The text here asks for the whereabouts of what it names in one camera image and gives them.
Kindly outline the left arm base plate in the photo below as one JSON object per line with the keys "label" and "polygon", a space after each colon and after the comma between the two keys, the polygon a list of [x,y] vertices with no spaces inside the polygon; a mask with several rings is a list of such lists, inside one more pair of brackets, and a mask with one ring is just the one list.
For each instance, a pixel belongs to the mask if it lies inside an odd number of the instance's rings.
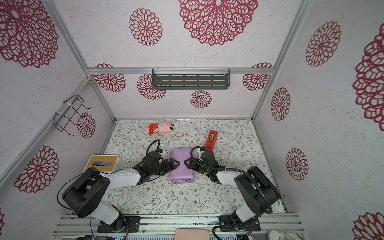
{"label": "left arm base plate", "polygon": [[111,225],[107,225],[100,221],[97,229],[98,233],[137,233],[139,231],[141,217],[124,216],[118,219]]}

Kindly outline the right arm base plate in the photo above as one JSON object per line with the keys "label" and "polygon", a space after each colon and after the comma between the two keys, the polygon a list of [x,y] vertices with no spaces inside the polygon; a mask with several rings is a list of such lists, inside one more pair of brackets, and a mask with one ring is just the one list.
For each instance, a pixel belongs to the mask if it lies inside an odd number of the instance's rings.
{"label": "right arm base plate", "polygon": [[261,226],[258,218],[251,218],[245,222],[234,216],[219,216],[219,224],[221,232],[259,232]]}

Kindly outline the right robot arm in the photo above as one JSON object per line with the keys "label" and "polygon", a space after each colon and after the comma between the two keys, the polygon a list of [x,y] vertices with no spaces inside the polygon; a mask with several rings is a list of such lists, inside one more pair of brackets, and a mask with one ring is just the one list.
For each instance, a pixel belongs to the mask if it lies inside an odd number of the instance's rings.
{"label": "right robot arm", "polygon": [[205,174],[212,182],[237,187],[244,204],[237,208],[231,218],[212,228],[212,234],[219,240],[216,230],[241,230],[250,226],[256,230],[258,217],[273,213],[272,205],[281,198],[277,187],[256,166],[246,171],[219,165],[214,153],[204,147],[194,147],[190,158],[184,161],[188,169]]}

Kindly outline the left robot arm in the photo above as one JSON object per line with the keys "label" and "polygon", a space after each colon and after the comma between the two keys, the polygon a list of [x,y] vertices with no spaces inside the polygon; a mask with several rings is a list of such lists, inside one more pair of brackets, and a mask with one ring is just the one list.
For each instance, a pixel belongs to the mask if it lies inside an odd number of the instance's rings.
{"label": "left robot arm", "polygon": [[120,187],[138,186],[153,176],[164,176],[176,169],[180,162],[164,160],[161,150],[147,153],[133,168],[115,172],[100,172],[89,168],[63,192],[62,199],[78,218],[94,218],[111,232],[121,232],[126,226],[125,215],[102,200],[105,192]]}

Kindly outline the pink wrapping paper sheet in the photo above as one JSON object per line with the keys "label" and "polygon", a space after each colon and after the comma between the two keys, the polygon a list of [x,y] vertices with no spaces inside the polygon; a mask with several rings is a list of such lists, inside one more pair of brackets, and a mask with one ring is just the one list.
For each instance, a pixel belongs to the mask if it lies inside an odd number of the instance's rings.
{"label": "pink wrapping paper sheet", "polygon": [[170,159],[173,159],[177,165],[170,173],[171,184],[189,184],[194,183],[194,171],[189,169],[184,161],[191,157],[191,149],[174,149],[169,154]]}

